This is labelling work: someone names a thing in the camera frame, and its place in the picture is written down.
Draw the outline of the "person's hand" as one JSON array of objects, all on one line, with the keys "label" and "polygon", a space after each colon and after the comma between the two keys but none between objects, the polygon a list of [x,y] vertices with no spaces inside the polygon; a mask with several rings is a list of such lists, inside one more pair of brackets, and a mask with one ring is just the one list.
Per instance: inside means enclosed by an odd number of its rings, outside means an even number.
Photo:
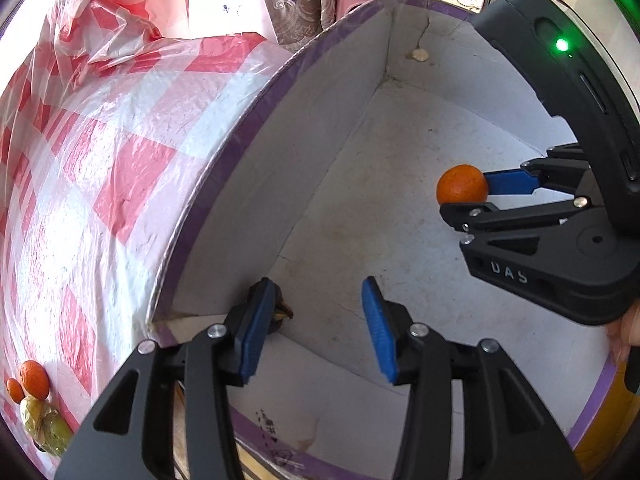
[{"label": "person's hand", "polygon": [[640,346],[640,301],[634,300],[619,320],[605,326],[605,333],[615,364],[626,362],[630,350]]}]

